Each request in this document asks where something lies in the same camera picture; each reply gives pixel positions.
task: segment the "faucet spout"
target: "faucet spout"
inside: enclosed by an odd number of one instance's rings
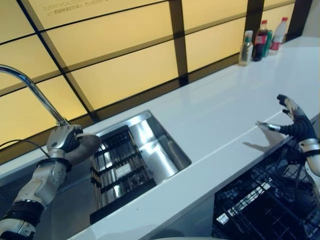
[[[0,73],[12,75],[20,79],[31,90],[31,92],[38,98],[42,105],[49,111],[49,113],[56,119],[58,126],[69,125],[68,121],[61,116],[61,114],[55,109],[55,107],[49,102],[46,96],[40,91],[35,83],[24,73],[19,70],[0,64]]]

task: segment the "white countertop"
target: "white countertop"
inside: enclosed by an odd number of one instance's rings
[[[278,94],[295,100],[309,118],[319,113],[319,46],[319,38],[299,37],[286,43],[278,55],[247,67],[230,66],[87,127],[85,132],[97,133],[150,110],[192,164],[71,239],[140,239],[251,167],[284,139],[275,132],[267,138],[255,122],[292,123],[282,113]],[[0,166],[1,176],[40,157],[35,150],[5,163]]]

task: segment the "sink rack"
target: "sink rack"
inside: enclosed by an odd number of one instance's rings
[[[105,134],[101,141],[91,158],[91,182],[97,207],[90,215],[91,224],[156,185],[127,125]]]

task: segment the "plastic bottle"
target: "plastic bottle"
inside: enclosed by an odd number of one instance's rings
[[[261,27],[256,33],[254,48],[253,48],[253,61],[260,61],[263,57],[264,46],[267,41],[268,29],[267,29],[267,20],[261,21]]]
[[[244,32],[244,40],[239,54],[239,64],[242,66],[247,66],[251,62],[252,51],[254,49],[252,34],[252,30]]]
[[[283,17],[281,23],[276,27],[270,44],[270,54],[277,54],[287,30],[287,17]]]
[[[268,34],[266,35],[266,42],[263,47],[263,57],[267,57],[269,55],[269,48],[272,40],[272,30],[268,30]]]

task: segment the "black wire rack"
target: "black wire rack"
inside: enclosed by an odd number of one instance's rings
[[[153,188],[145,162],[128,126],[101,137],[99,150],[91,159],[91,182],[97,211],[93,224]]]
[[[221,189],[213,228],[230,240],[320,239],[320,211],[305,161],[291,140]]]

